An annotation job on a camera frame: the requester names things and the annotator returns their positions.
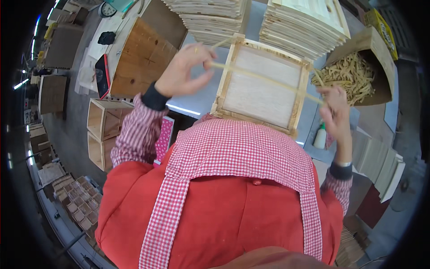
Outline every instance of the red apron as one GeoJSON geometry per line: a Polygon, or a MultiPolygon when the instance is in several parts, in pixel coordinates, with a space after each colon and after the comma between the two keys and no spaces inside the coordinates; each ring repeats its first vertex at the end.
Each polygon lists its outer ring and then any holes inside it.
{"type": "Polygon", "coordinates": [[[139,269],[168,267],[188,186],[201,176],[271,179],[299,192],[303,253],[321,260],[323,236],[309,155],[289,136],[266,126],[213,119],[178,134],[143,240],[139,269]]]}

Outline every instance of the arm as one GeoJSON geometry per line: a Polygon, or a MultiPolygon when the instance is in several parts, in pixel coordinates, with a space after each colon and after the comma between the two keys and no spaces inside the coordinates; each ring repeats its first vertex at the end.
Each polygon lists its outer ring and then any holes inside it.
{"type": "Polygon", "coordinates": [[[208,63],[214,58],[216,55],[202,44],[188,44],[173,57],[159,80],[152,83],[144,95],[136,95],[135,108],[125,117],[121,134],[111,151],[114,167],[126,161],[154,162],[155,142],[160,136],[163,116],[169,111],[166,102],[173,95],[194,93],[205,86],[213,72],[207,71],[191,79],[190,70],[201,63],[209,69],[208,63]]]}
{"type": "Polygon", "coordinates": [[[121,134],[111,151],[114,167],[126,161],[154,162],[155,142],[160,136],[163,117],[169,111],[167,100],[155,90],[154,83],[144,95],[136,95],[135,108],[125,117],[121,134]]]}
{"type": "Polygon", "coordinates": [[[352,137],[349,124],[349,106],[346,92],[340,87],[319,89],[324,93],[326,104],[320,109],[327,131],[336,139],[335,159],[327,170],[321,185],[321,195],[331,189],[340,202],[345,216],[348,211],[352,186],[352,137]]]}

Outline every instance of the floor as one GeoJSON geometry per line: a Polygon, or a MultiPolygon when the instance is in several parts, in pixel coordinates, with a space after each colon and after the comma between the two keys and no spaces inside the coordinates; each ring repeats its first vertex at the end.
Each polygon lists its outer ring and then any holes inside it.
{"type": "MultiPolygon", "coordinates": [[[[92,11],[85,22],[85,32],[75,56],[75,62],[67,73],[71,78],[67,93],[67,108],[64,115],[44,115],[43,120],[53,144],[60,156],[66,170],[76,178],[88,175],[100,186],[104,185],[106,173],[102,172],[88,159],[86,118],[88,103],[91,97],[97,94],[79,95],[74,92],[78,68],[85,48],[89,45],[93,34],[100,21],[97,11],[92,11]]],[[[416,67],[410,62],[398,63],[399,73],[399,108],[402,112],[399,133],[396,134],[394,149],[398,151],[406,162],[405,172],[402,177],[402,185],[394,194],[390,206],[381,218],[378,225],[369,230],[369,238],[372,244],[366,250],[359,264],[367,260],[387,255],[392,251],[407,227],[413,214],[416,202],[420,195],[420,189],[424,182],[425,165],[420,161],[419,147],[419,84],[416,67]]],[[[180,114],[172,114],[177,119],[175,132],[183,130],[193,123],[180,114]]]]}
{"type": "Polygon", "coordinates": [[[98,16],[97,10],[89,13],[73,67],[67,72],[60,71],[61,74],[66,73],[70,77],[66,113],[63,115],[45,114],[43,115],[43,123],[49,140],[60,156],[66,170],[71,172],[75,178],[90,176],[102,187],[106,181],[106,173],[88,158],[86,131],[89,99],[98,98],[98,94],[90,91],[89,95],[80,95],[74,91],[85,48],[91,42],[100,21],[101,18],[98,16]]]}

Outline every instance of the pink patterned box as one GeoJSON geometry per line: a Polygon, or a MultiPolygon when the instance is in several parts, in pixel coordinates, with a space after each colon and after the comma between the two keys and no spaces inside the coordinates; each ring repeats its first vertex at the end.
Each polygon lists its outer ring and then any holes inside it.
{"type": "Polygon", "coordinates": [[[154,166],[160,165],[166,152],[169,150],[170,140],[172,139],[173,123],[174,119],[171,117],[164,116],[161,124],[160,137],[155,142],[155,149],[157,151],[157,158],[154,160],[154,166]]]}

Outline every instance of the glue bottle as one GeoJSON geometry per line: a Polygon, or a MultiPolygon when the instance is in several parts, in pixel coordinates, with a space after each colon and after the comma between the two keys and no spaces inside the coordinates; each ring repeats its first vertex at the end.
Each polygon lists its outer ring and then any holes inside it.
{"type": "Polygon", "coordinates": [[[313,146],[315,148],[324,149],[326,145],[326,123],[323,122],[321,125],[321,129],[318,130],[316,134],[315,141],[313,142],[313,146]]]}

